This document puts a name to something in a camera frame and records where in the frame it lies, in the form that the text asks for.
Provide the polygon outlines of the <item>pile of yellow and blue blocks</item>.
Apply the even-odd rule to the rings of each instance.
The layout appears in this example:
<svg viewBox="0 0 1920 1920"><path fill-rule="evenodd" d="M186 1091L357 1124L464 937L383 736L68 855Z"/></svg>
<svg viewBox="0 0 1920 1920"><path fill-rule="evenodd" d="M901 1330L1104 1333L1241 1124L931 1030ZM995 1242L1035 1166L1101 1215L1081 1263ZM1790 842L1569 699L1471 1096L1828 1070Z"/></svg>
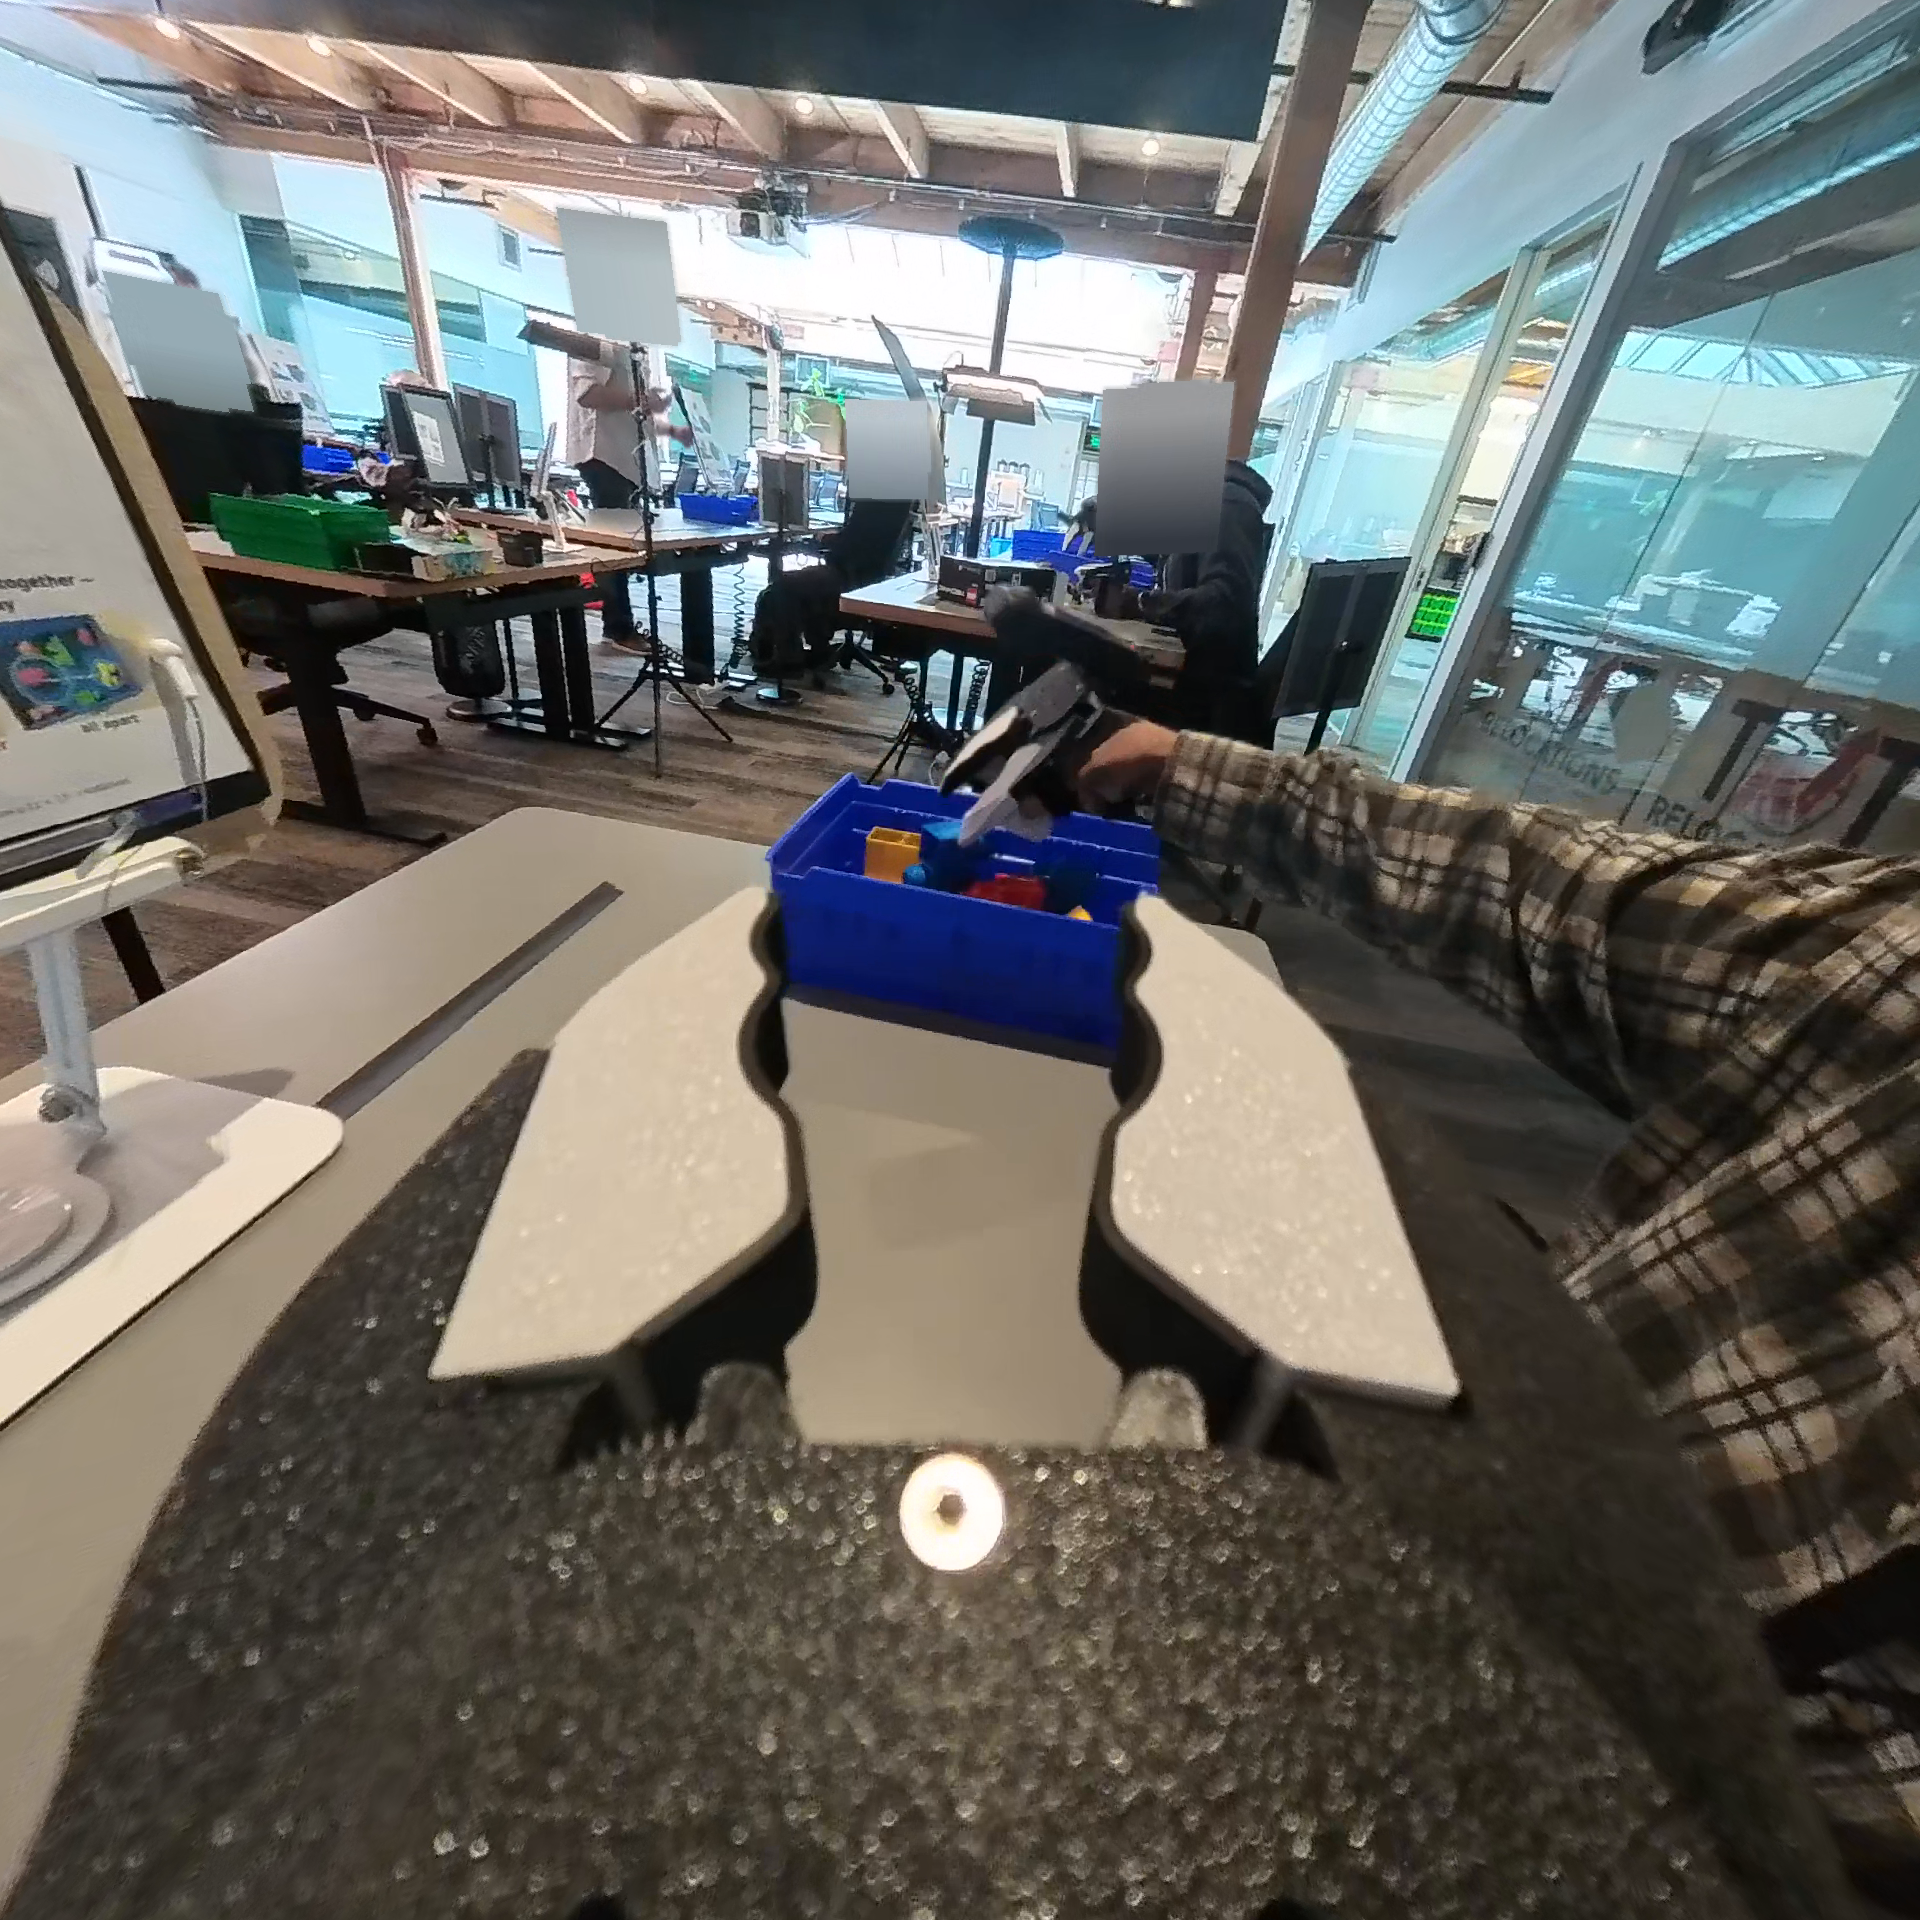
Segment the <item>pile of yellow and blue blocks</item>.
<svg viewBox="0 0 1920 1920"><path fill-rule="evenodd" d="M931 819L921 829L869 829L862 875L1092 925L1092 869L1071 861L995 863L984 842L965 844L961 824L951 819Z"/></svg>

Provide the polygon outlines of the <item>blue plastic bin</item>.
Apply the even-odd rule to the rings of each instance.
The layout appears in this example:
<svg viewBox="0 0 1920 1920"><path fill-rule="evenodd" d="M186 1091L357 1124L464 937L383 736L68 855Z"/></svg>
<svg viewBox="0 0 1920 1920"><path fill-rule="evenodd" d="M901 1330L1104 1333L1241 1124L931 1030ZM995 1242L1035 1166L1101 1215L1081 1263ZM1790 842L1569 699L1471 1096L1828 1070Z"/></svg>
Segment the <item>blue plastic bin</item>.
<svg viewBox="0 0 1920 1920"><path fill-rule="evenodd" d="M967 799L836 776L767 852L787 984L1108 1054L1121 1030L1121 916L1159 893L1159 838L1064 815L1046 842L991 833L995 863L1092 869L1092 925L862 875L869 829L961 822Z"/></svg>

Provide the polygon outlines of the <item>white stand with base plate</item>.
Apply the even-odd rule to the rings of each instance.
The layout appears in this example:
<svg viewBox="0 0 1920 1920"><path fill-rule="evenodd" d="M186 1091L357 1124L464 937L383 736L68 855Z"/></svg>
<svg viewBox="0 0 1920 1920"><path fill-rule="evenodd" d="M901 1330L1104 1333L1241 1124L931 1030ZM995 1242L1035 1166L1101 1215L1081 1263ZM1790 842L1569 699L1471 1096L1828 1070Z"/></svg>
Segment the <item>white stand with base plate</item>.
<svg viewBox="0 0 1920 1920"><path fill-rule="evenodd" d="M29 966L40 1070L3 1099L3 1423L293 1194L344 1127L305 1101L104 1070L80 929L185 885L185 838L117 829L76 863L3 885L3 952Z"/></svg>

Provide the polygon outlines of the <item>printed cardboard box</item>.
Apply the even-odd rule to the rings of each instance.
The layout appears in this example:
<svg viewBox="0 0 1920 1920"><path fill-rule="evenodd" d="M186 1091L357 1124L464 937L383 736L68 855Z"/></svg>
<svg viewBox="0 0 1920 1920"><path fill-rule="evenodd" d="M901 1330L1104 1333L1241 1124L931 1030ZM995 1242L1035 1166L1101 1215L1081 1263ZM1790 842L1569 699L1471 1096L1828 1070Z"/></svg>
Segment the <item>printed cardboard box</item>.
<svg viewBox="0 0 1920 1920"><path fill-rule="evenodd" d="M1719 678L1620 824L1695 844L1915 855L1915 705Z"/></svg>

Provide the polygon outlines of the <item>black office chair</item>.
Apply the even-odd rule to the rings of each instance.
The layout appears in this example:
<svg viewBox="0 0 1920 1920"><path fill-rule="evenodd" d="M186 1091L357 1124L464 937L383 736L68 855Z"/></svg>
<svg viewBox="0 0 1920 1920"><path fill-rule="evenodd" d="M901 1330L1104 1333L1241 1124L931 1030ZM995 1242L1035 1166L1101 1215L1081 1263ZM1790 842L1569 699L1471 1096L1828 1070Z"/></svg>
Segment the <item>black office chair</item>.
<svg viewBox="0 0 1920 1920"><path fill-rule="evenodd" d="M265 714L293 708L293 659L315 668L325 680L330 705L354 719L388 716L407 724L421 747L440 747L440 726L425 714L370 699L348 688L341 652L395 630L395 614L370 595L321 595L321 599L276 599L242 595L226 599L226 630L243 657L265 659L281 683L258 693Z"/></svg>

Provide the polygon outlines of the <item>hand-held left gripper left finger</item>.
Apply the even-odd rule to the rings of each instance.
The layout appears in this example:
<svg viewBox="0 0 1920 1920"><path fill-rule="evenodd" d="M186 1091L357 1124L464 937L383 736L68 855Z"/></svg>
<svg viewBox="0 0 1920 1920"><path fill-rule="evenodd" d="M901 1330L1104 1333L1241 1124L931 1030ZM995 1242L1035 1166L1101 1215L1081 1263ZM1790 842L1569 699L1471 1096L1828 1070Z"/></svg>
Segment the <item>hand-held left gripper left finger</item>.
<svg viewBox="0 0 1920 1920"><path fill-rule="evenodd" d="M818 1239L782 1000L778 900L740 887L561 1022L436 1384L606 1387L633 1430L691 1421L712 1369L787 1390Z"/></svg>

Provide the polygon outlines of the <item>wooden desk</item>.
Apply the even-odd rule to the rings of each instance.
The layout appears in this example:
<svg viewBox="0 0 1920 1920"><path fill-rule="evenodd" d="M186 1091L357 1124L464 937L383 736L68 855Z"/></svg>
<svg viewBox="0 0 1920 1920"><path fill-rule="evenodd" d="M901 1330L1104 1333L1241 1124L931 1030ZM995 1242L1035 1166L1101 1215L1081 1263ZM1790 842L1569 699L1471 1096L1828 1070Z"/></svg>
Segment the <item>wooden desk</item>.
<svg viewBox="0 0 1920 1920"><path fill-rule="evenodd" d="M534 634L534 699L510 705L499 729L534 733L538 742L623 755L651 736L651 726L620 726L603 719L591 668L585 609L594 583L637 571L637 559L561 559L523 571L477 578L417 580L383 572L325 572L287 562L242 559L232 552L195 552L222 609L242 595L321 599L370 595L395 614L395 634L432 634L436 627L528 622ZM388 844L436 847L442 829L421 819L375 819L362 795L350 762L344 709L325 690L325 680L305 659L293 659L293 708L311 773L315 800L287 799L281 815L315 829L341 829Z"/></svg>
<svg viewBox="0 0 1920 1920"><path fill-rule="evenodd" d="M898 641L901 652L951 652L956 659L984 659L984 716L1010 699L1050 662L1035 649L1022 649L995 638L981 605L965 605L959 599L939 595L935 585L910 572L878 585L851 589L841 595L836 609L845 614L845 622L869 627L878 641ZM1177 634L1162 634L1143 621L1108 621L1080 609L1052 609L1052 617L1088 627L1108 642L1121 647L1131 659L1139 659L1139 668L1131 668L1137 683L1169 690L1179 680L1185 649Z"/></svg>

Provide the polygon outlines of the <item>wide black monitor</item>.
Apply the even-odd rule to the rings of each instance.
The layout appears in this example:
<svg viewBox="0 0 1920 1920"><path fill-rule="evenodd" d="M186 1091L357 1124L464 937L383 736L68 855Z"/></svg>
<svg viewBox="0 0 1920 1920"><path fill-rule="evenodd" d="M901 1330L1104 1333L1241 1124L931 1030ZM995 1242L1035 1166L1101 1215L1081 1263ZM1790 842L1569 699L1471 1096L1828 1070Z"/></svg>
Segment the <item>wide black monitor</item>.
<svg viewBox="0 0 1920 1920"><path fill-rule="evenodd" d="M130 413L186 527L214 523L210 497L305 492L305 413L298 403L269 400L252 413L210 413L134 395Z"/></svg>

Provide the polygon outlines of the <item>black computer monitor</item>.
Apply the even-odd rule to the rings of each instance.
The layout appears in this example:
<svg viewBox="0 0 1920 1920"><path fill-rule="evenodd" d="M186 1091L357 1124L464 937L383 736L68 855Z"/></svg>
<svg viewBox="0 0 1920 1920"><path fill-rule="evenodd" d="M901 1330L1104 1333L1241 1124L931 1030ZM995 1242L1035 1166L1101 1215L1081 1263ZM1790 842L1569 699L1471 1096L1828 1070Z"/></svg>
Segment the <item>black computer monitor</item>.
<svg viewBox="0 0 1920 1920"><path fill-rule="evenodd" d="M425 489L473 489L462 421L449 388L386 385L383 410L391 457L412 464Z"/></svg>
<svg viewBox="0 0 1920 1920"><path fill-rule="evenodd" d="M462 439L468 484L510 511L523 497L523 445L511 395L451 385L451 413Z"/></svg>

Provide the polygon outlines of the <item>black tripod stand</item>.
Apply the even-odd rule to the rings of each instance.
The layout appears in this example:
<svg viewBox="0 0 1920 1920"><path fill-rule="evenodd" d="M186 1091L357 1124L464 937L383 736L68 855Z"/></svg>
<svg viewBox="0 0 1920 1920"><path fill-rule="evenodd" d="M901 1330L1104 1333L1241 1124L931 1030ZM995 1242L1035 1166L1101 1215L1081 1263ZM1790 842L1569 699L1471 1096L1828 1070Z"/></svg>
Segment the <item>black tripod stand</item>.
<svg viewBox="0 0 1920 1920"><path fill-rule="evenodd" d="M658 580L658 538L652 538L652 479L658 479L658 441L652 441L652 407L651 385L642 380L642 346L623 341L625 349L625 381L633 388L633 432L637 432L637 512L641 512L641 559L642 559L642 599L645 599L645 688L652 705L652 776L662 776L662 699L668 693L681 698L681 705L708 724L712 736L733 745L733 733L719 724L719 716L701 699L698 688L684 680L681 668L668 668L668 649L659 638L659 580Z"/></svg>

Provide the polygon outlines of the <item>person's right forearm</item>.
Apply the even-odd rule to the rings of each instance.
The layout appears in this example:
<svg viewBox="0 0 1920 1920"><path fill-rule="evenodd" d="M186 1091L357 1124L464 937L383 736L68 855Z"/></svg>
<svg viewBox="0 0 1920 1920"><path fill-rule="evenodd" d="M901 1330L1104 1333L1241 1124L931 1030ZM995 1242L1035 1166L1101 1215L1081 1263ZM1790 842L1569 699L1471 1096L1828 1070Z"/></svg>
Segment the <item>person's right forearm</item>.
<svg viewBox="0 0 1920 1920"><path fill-rule="evenodd" d="M1757 1000L1731 878L1666 838L1205 733L1159 755L1152 815L1171 847L1299 898L1618 1115L1672 1091Z"/></svg>

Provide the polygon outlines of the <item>green plastic crate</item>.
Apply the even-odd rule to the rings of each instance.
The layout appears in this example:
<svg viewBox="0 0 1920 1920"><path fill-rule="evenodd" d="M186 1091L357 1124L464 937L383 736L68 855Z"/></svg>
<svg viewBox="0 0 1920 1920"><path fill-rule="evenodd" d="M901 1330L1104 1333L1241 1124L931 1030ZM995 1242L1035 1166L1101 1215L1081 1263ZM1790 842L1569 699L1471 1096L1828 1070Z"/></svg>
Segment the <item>green plastic crate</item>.
<svg viewBox="0 0 1920 1920"><path fill-rule="evenodd" d="M232 557L325 572L357 572L362 547L388 547L395 538L377 505L298 492L209 492L209 518Z"/></svg>

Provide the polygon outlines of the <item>person's plaid shirt torso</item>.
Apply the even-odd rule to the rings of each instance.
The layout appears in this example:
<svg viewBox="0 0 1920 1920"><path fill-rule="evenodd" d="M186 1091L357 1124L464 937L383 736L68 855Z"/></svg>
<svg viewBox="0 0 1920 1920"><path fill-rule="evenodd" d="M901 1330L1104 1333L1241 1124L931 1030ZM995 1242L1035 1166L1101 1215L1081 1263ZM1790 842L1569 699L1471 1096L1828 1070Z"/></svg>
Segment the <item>person's plaid shirt torso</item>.
<svg viewBox="0 0 1920 1920"><path fill-rule="evenodd" d="M1554 852L1637 1113L1572 1293L1702 1484L1845 1878L1915 1916L1915 861Z"/></svg>

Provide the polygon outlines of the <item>picture instruction board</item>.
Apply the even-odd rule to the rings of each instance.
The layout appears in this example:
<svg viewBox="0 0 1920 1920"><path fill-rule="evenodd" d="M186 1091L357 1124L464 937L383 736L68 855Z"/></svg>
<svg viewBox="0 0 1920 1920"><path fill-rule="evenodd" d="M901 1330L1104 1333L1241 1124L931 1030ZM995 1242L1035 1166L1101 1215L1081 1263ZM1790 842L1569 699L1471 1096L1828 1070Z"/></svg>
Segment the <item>picture instruction board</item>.
<svg viewBox="0 0 1920 1920"><path fill-rule="evenodd" d="M3 887L248 847L286 795L130 400L3 225Z"/></svg>

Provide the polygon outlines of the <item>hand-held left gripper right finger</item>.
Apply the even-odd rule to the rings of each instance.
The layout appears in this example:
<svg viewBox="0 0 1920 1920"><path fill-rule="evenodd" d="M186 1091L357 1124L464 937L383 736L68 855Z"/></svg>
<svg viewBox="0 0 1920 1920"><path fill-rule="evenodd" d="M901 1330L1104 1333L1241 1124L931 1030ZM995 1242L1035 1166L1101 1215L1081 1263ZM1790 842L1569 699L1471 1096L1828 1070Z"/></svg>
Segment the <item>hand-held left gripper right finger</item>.
<svg viewBox="0 0 1920 1920"><path fill-rule="evenodd" d="M1118 929L1114 1113L1080 1311L1204 1442L1263 1447L1305 1393L1446 1416L1464 1384L1340 1048L1224 933L1139 898Z"/></svg>

